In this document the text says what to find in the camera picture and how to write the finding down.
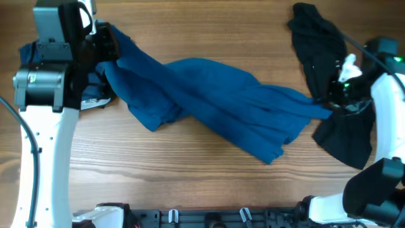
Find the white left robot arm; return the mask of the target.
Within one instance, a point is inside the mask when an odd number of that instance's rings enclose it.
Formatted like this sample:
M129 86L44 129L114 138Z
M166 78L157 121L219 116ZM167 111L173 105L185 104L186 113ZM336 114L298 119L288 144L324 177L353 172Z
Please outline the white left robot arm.
M124 227L130 216L122 203L101 203L74 216L69 203L70 156L83 91L96 65L119 55L111 25L97 22L95 29L87 35L80 28L75 47L35 41L20 50L13 113L21 124L22 162L13 227Z

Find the blue t-shirt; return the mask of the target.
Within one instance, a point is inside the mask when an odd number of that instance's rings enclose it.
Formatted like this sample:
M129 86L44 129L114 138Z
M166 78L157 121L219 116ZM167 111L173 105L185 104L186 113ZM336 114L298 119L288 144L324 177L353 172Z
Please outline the blue t-shirt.
M192 116L269 164L313 119L331 111L304 94L204 58L162 64L114 29L120 57L101 64L114 92L148 130Z

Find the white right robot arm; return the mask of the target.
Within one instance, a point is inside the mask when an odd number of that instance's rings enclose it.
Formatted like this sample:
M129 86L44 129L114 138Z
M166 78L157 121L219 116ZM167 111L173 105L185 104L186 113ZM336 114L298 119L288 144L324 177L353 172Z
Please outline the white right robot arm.
M397 41L377 37L358 45L361 67L350 54L332 77L327 100L344 113L360 103L374 109L377 148L375 162L352 177L340 194L317 196L306 206L308 220L322 226L371 224L404 227L404 58Z

